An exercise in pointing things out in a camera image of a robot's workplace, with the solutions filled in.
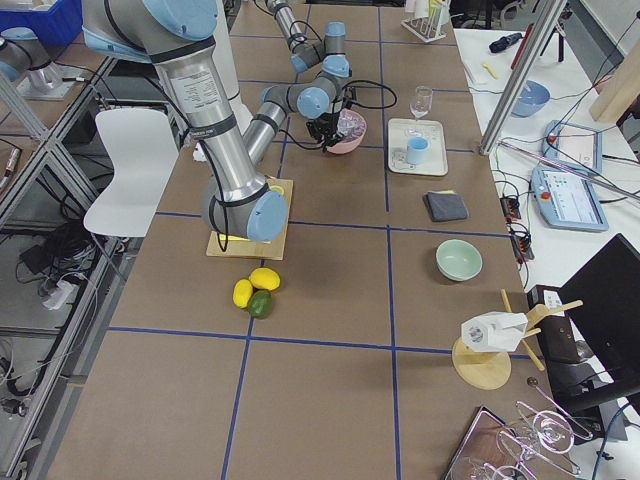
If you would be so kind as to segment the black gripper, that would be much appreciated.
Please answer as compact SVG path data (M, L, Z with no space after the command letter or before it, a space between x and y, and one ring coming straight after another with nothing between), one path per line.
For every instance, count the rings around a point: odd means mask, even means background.
M348 84L343 88L341 97L331 103L328 112L323 113L315 120L306 122L309 134L322 150L327 150L328 146L335 145L340 141L341 136L338 134L340 112L344 109L350 109L353 105L354 93L355 87Z

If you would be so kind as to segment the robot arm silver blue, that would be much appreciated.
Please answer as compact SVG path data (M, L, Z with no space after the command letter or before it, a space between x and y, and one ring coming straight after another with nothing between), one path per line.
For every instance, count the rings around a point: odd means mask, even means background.
M287 224L288 204L270 189L257 169L265 150L292 113L321 127L321 140L337 140L337 120L351 76L346 28L325 27L322 40L310 43L286 1L269 1L291 52L295 70L318 65L309 83L276 85L264 91L261 106L242 127L224 88L235 76L230 50L215 51L228 40L219 1L85 1L86 45L105 55L156 69L174 111L211 165L203 198L203 218L211 230L254 242L275 239Z
M288 1L266 1L269 14L275 19L290 51L290 60L297 73L304 73L314 66L321 73L346 84L351 76L351 67L346 56L346 26L341 21L326 24L320 36L306 22L294 16Z

